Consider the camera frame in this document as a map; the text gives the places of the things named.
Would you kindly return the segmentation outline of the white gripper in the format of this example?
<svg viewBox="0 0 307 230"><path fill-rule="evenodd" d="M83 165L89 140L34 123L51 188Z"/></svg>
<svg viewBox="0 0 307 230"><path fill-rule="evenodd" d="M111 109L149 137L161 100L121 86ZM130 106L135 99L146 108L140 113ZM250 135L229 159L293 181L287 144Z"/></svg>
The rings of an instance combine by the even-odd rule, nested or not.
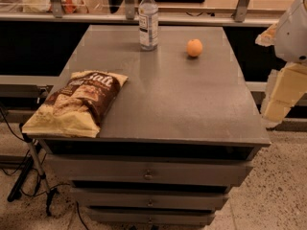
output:
<svg viewBox="0 0 307 230"><path fill-rule="evenodd" d="M280 17L258 35L255 43L269 47L287 63L269 74L261 114L267 123L281 123L307 92L307 0L295 0Z"/></svg>

